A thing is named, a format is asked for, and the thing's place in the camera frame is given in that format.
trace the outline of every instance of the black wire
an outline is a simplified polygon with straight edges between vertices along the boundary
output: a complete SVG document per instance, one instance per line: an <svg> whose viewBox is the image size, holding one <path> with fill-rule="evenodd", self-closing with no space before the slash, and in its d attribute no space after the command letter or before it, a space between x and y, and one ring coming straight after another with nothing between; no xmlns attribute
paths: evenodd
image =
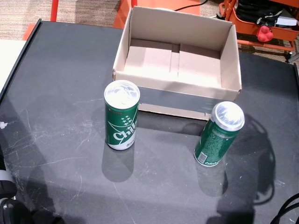
<svg viewBox="0 0 299 224"><path fill-rule="evenodd" d="M293 195L292 197L290 197L288 200L286 200L286 202L281 206L281 209L279 210L278 214L280 214L283 210L285 210L286 207L288 207L288 205L289 205L292 201L296 200L297 198L299 198L299 194L295 194L295 195Z"/></svg>
<svg viewBox="0 0 299 224"><path fill-rule="evenodd" d="M287 212L298 208L299 207L299 203L295 203L293 205L291 205L290 207L286 208L284 211L282 211L281 213L279 213L277 216L275 216L275 218L272 220L272 222L270 224L277 224L278 220Z"/></svg>
<svg viewBox="0 0 299 224"><path fill-rule="evenodd" d="M200 4L184 6L184 7L176 9L175 11L179 11L179 10L182 10L184 8L189 8L189 7L194 7L194 6L202 6L203 4L206 4L206 2L207 2L207 0L205 0L203 3L200 3Z"/></svg>

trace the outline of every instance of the orange cart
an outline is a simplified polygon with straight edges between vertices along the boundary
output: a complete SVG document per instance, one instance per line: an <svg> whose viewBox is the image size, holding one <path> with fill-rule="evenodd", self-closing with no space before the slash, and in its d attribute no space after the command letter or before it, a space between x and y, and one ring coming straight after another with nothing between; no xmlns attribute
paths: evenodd
<svg viewBox="0 0 299 224"><path fill-rule="evenodd" d="M272 0L278 3L283 3L285 5L289 5L291 7L299 8L299 1L298 0ZM249 34L249 35L257 35L260 25L257 25L252 22L246 22L240 20L235 12L235 4L236 0L224 0L223 3L219 5L219 13L221 17L224 17L225 20L231 21L235 24L237 33L241 34ZM278 49L278 50L284 50L284 51L294 51L295 50L295 39L297 38L297 35L299 31L295 29L285 29L285 28L279 28L279 27L269 27L271 32L273 33L273 38L289 41L290 47L286 46L279 46L274 44L268 44L265 42L253 42L253 41L244 41L244 40L238 40L238 44L243 45L250 45L250 46L259 46L264 48L270 48L270 49Z"/></svg>

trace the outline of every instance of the can lid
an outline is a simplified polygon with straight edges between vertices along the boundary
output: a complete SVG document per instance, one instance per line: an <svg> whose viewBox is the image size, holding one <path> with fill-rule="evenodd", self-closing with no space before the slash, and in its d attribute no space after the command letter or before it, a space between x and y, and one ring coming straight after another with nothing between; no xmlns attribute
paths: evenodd
<svg viewBox="0 0 299 224"><path fill-rule="evenodd" d="M138 103L140 91L137 85L130 81L116 80L105 88L104 98L114 108L128 109Z"/></svg>
<svg viewBox="0 0 299 224"><path fill-rule="evenodd" d="M243 110L235 103L224 101L212 110L212 120L222 129L230 132L240 130L245 123Z"/></svg>

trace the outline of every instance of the can label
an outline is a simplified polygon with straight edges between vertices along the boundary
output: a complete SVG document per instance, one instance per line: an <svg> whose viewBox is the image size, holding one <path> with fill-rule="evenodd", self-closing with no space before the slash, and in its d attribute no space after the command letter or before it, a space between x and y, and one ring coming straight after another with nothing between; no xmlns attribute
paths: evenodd
<svg viewBox="0 0 299 224"><path fill-rule="evenodd" d="M129 148L135 140L138 103L128 109L116 109L106 103L106 143L113 149Z"/></svg>
<svg viewBox="0 0 299 224"><path fill-rule="evenodd" d="M196 160L204 166L218 164L238 133L223 130L209 120L194 151Z"/></svg>

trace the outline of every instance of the beverage can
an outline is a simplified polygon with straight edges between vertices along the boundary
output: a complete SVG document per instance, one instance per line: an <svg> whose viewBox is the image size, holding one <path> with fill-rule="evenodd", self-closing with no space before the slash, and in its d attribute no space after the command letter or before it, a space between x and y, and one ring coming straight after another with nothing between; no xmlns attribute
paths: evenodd
<svg viewBox="0 0 299 224"><path fill-rule="evenodd" d="M116 80L104 91L106 143L124 150L135 141L140 91L127 80Z"/></svg>
<svg viewBox="0 0 299 224"><path fill-rule="evenodd" d="M194 150L196 161L208 167L217 165L244 123L244 113L237 104L224 101L215 105Z"/></svg>

